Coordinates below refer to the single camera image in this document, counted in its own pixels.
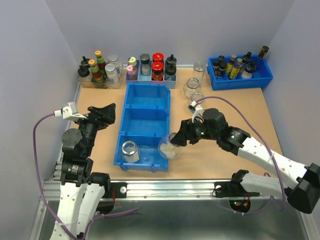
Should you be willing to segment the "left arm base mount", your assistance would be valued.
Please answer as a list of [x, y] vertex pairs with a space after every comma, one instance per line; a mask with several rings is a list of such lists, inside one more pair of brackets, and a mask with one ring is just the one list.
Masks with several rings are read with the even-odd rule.
[[116, 204], [116, 198], [127, 197], [128, 184], [124, 181], [111, 182], [108, 173], [93, 172], [88, 181], [84, 200], [89, 207], [97, 207], [100, 214], [110, 213]]

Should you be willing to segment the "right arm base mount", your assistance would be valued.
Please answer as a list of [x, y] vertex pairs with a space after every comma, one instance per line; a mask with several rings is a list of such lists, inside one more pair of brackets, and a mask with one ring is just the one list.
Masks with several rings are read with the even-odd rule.
[[247, 191], [241, 185], [248, 170], [238, 170], [229, 181], [220, 181], [214, 184], [211, 195], [216, 198], [231, 198], [229, 205], [236, 213], [247, 214], [251, 208], [251, 197], [259, 197], [260, 193]]

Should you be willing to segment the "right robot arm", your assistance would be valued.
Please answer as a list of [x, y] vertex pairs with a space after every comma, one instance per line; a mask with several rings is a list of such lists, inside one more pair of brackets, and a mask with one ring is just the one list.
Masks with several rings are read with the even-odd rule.
[[272, 196], [284, 198], [302, 213], [313, 212], [320, 199], [320, 167], [317, 164], [306, 166], [268, 150], [248, 132], [228, 125], [225, 116], [216, 108], [202, 110], [199, 115], [182, 120], [170, 142], [185, 147], [199, 140], [216, 141], [222, 150], [249, 160], [273, 175], [238, 170], [231, 180], [218, 183], [213, 190], [214, 197]]

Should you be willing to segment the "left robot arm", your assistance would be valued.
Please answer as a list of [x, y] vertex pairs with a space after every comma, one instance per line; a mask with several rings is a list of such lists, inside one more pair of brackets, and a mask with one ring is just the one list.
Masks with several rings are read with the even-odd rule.
[[109, 174], [92, 172], [90, 156], [98, 131], [115, 123], [116, 104], [90, 106], [88, 111], [80, 114], [74, 102], [54, 111], [56, 117], [73, 121], [78, 127], [66, 130], [61, 137], [60, 200], [52, 240], [84, 239], [100, 199], [111, 193]]

